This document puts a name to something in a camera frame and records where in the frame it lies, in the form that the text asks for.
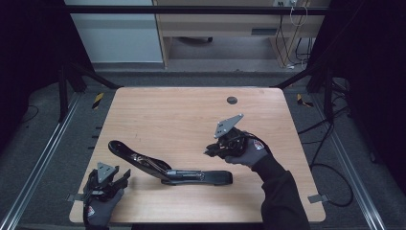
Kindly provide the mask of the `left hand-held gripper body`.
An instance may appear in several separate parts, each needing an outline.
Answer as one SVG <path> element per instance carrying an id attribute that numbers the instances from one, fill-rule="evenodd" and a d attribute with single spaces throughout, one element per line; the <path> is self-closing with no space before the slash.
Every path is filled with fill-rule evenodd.
<path id="1" fill-rule="evenodd" d="M 97 164 L 97 168 L 90 172 L 86 185 L 83 188 L 86 202 L 92 198 L 102 202 L 110 200 L 120 189 L 113 187 L 114 176 L 112 175 L 112 166 L 108 166 L 102 162 Z"/>

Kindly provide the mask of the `black frame strut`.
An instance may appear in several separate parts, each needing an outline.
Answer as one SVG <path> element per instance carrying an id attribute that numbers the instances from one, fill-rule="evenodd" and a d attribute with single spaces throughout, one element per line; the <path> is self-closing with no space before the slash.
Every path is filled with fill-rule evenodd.
<path id="1" fill-rule="evenodd" d="M 61 65 L 57 72 L 58 90 L 59 90 L 59 119 L 61 123 L 68 114 L 68 95 L 67 82 L 70 82 L 75 92 L 83 92 L 87 85 L 82 79 L 83 76 L 89 77 L 94 81 L 106 86 L 109 89 L 119 89 L 120 85 L 97 74 L 94 70 L 86 69 L 78 63 L 71 62 Z"/>
<path id="2" fill-rule="evenodd" d="M 274 85 L 274 88 L 284 89 L 292 83 L 303 79 L 304 77 L 310 76 L 310 80 L 307 84 L 307 91 L 310 93 L 315 93 L 320 90 L 323 86 L 324 90 L 324 115 L 329 123 L 333 123 L 333 108 L 332 108 L 332 70 L 328 67 L 313 66 L 306 67 L 302 72 L 296 74 L 295 76 Z"/>

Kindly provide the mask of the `aluminium floor rail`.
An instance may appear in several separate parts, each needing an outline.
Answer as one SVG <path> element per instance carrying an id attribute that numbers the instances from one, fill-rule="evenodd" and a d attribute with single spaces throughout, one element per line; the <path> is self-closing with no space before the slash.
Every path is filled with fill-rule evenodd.
<path id="1" fill-rule="evenodd" d="M 47 141 L 46 146 L 38 156 L 38 159 L 35 161 L 35 165 L 33 166 L 26 182 L 24 183 L 24 186 L 12 204 L 12 207 L 0 222 L 0 230 L 14 230 L 17 226 L 18 221 L 20 221 L 24 211 L 26 210 L 26 207 L 34 194 L 41 177 L 47 169 L 66 128 L 71 123 L 72 117 L 77 110 L 81 97 L 81 93 L 73 94 L 64 118 L 57 123 L 51 137 Z"/>
<path id="2" fill-rule="evenodd" d="M 366 223 L 369 225 L 370 230 L 387 230 L 367 188 L 351 163 L 344 145 L 334 129 L 331 131 L 331 142 L 335 147 L 338 161 L 340 162 L 341 167 L 349 180 L 354 192 L 354 197 L 363 213 Z"/>

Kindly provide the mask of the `person's right hand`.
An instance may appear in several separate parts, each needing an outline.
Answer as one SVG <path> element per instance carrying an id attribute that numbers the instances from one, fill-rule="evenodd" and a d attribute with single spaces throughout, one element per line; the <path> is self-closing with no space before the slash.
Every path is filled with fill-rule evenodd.
<path id="1" fill-rule="evenodd" d="M 252 168 L 261 158 L 269 153 L 269 149 L 257 136 L 250 136 L 247 140 L 245 152 L 238 157 L 226 156 L 226 163 L 240 164 Z"/>

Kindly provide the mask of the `light wooden desk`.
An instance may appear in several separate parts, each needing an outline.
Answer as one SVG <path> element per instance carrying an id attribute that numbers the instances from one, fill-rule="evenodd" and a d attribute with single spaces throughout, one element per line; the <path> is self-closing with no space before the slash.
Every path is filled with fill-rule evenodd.
<path id="1" fill-rule="evenodd" d="M 328 7 L 331 0 L 152 0 L 154 6 L 220 7 Z M 281 67 L 293 63 L 296 45 L 301 38 L 318 35 L 324 18 L 321 15 L 254 14 L 158 14 L 159 36 L 218 37 L 260 36 L 270 40 Z"/>

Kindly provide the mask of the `black horizontal frame bar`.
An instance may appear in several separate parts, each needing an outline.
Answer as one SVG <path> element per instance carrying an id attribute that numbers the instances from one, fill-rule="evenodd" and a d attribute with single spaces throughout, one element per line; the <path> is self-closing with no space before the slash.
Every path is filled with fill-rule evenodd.
<path id="1" fill-rule="evenodd" d="M 220 7 L 220 6 L 81 6 L 68 5 L 70 13 L 139 13 L 139 14 L 256 14 L 256 15 L 327 15 L 331 8 L 308 7 Z"/>

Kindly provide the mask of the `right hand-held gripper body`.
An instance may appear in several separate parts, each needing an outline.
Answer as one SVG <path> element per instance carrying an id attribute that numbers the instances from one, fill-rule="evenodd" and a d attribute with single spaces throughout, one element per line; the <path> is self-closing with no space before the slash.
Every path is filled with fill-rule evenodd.
<path id="1" fill-rule="evenodd" d="M 236 124 L 243 118 L 243 114 L 225 119 L 217 123 L 214 138 L 217 140 L 216 155 L 220 158 L 226 156 L 240 157 L 247 147 L 247 136 Z"/>

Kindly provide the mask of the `white cabinet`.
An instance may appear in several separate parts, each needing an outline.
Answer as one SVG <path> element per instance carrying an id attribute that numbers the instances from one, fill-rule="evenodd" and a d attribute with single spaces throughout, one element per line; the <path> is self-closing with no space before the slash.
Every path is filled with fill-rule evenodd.
<path id="1" fill-rule="evenodd" d="M 162 63 L 154 14 L 72 13 L 93 63 Z"/>

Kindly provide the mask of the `person's left hand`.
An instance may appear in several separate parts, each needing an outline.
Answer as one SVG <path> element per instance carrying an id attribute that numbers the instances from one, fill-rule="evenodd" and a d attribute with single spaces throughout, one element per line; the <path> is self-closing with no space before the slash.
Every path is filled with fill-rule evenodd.
<path id="1" fill-rule="evenodd" d="M 85 230 L 109 230 L 109 221 L 116 205 L 122 199 L 124 190 L 120 189 L 110 200 L 92 200 L 83 211 Z"/>

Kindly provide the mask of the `yellow black floor tape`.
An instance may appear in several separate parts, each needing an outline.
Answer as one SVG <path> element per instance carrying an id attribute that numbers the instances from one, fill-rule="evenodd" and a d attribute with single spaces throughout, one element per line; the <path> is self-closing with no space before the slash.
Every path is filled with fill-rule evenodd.
<path id="1" fill-rule="evenodd" d="M 306 106 L 306 107 L 313 107 L 314 106 L 313 103 L 305 102 L 303 100 L 303 97 L 302 97 L 301 94 L 297 94 L 297 104 L 303 105 L 303 106 Z"/>
<path id="2" fill-rule="evenodd" d="M 93 104 L 92 104 L 92 109 L 97 109 L 99 107 L 99 104 L 102 100 L 104 93 L 98 93 L 98 95 L 96 96 Z"/>

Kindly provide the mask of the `black stapler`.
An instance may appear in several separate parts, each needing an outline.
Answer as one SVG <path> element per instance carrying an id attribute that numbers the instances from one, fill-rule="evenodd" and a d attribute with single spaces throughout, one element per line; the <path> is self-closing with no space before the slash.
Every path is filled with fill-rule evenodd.
<path id="1" fill-rule="evenodd" d="M 110 141 L 108 148 L 113 154 L 144 173 L 159 178 L 162 184 L 210 184 L 222 186 L 233 183 L 233 175 L 228 171 L 176 170 L 165 161 L 143 155 L 121 141 Z"/>

